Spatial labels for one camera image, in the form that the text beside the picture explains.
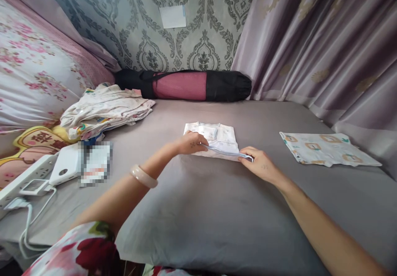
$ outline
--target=black yoga mat bag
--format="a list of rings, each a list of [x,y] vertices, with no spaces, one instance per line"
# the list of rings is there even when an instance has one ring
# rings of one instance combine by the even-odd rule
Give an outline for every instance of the black yoga mat bag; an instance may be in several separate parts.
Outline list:
[[[121,89],[139,89],[148,99],[235,102],[251,93],[251,80],[239,71],[181,70],[170,73],[123,69],[115,74]]]

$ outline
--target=hand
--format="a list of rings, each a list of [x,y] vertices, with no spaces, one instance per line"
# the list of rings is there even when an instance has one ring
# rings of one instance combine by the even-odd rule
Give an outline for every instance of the hand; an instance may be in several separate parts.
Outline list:
[[[209,146],[208,141],[203,135],[197,132],[187,131],[173,144],[175,145],[177,154],[192,154],[200,151],[208,151],[206,147],[199,145],[200,143]]]
[[[274,165],[265,152],[260,151],[254,147],[246,147],[241,149],[240,153],[250,155],[254,158],[251,162],[245,158],[239,157],[239,161],[251,172],[259,178],[272,183],[278,184],[288,178]]]

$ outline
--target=bracelet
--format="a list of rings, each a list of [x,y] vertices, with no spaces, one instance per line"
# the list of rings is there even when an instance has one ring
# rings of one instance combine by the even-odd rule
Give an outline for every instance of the bracelet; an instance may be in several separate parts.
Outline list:
[[[131,175],[141,182],[143,185],[149,188],[155,188],[158,184],[156,179],[150,177],[147,173],[145,173],[137,164],[131,168]]]

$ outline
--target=sleeve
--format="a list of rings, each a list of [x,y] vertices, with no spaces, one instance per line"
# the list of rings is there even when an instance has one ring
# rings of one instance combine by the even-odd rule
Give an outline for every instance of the sleeve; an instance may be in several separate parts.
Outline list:
[[[67,232],[26,270],[25,275],[120,275],[115,236],[94,221]]]

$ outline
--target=white cable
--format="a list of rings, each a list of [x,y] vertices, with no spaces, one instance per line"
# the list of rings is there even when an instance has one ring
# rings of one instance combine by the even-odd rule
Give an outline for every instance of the white cable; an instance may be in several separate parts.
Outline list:
[[[25,250],[24,250],[23,244],[25,244],[25,247],[26,247],[27,249],[32,250],[32,251],[46,251],[46,250],[48,249],[48,248],[36,248],[36,247],[31,246],[31,245],[29,244],[28,238],[29,238],[29,227],[38,219],[38,217],[41,215],[41,213],[43,212],[43,210],[45,209],[45,207],[48,205],[48,203],[50,202],[50,200],[53,198],[53,196],[54,196],[55,193],[57,192],[57,189],[54,188],[54,187],[51,188],[51,190],[53,190],[52,195],[48,198],[48,200],[47,200],[46,203],[43,205],[43,207],[41,208],[41,210],[39,211],[39,213],[36,215],[36,217],[33,219],[32,222],[31,222],[31,219],[32,219],[33,208],[32,208],[32,205],[31,205],[31,204],[27,205],[27,207],[28,207],[28,217],[27,217],[27,220],[26,220],[26,228],[25,228],[25,230],[22,232],[22,234],[21,234],[21,236],[20,236],[20,238],[19,238],[19,249],[21,250],[22,256],[23,256],[25,259],[30,259],[30,258],[37,257],[38,254],[36,254],[36,255],[34,255],[34,256],[31,256],[31,257],[28,257],[28,256],[26,255],[26,253],[24,252]]]
[[[33,207],[31,204],[28,204],[26,207],[28,208],[28,218],[26,219],[26,227],[28,227],[29,220],[30,220],[29,218],[32,217]],[[32,258],[38,257],[39,254],[28,256],[25,253],[25,249],[24,249],[24,245],[23,245],[24,234],[25,234],[25,231],[22,232],[21,236],[19,237],[19,241],[18,241],[19,250],[21,251],[22,256],[24,257],[24,259],[32,259]]]
[[[29,242],[28,242],[28,237],[29,237],[29,226],[31,226],[31,225],[38,219],[38,217],[40,216],[40,214],[43,212],[43,210],[45,209],[45,207],[47,207],[48,203],[50,202],[50,200],[53,198],[53,196],[54,196],[55,193],[57,192],[57,190],[56,190],[55,187],[51,188],[51,190],[53,190],[52,195],[48,198],[48,200],[47,200],[46,203],[43,205],[43,207],[41,208],[40,212],[36,215],[36,217],[33,219],[33,221],[30,222],[29,225],[28,225],[28,224],[26,225],[26,229],[25,229],[25,231],[23,232],[23,233],[25,234],[24,243],[25,243],[26,248],[28,248],[28,249],[30,249],[30,250],[33,250],[33,251],[46,251],[46,250],[48,249],[48,248],[36,248],[36,247],[30,246],[30,245],[29,245]]]

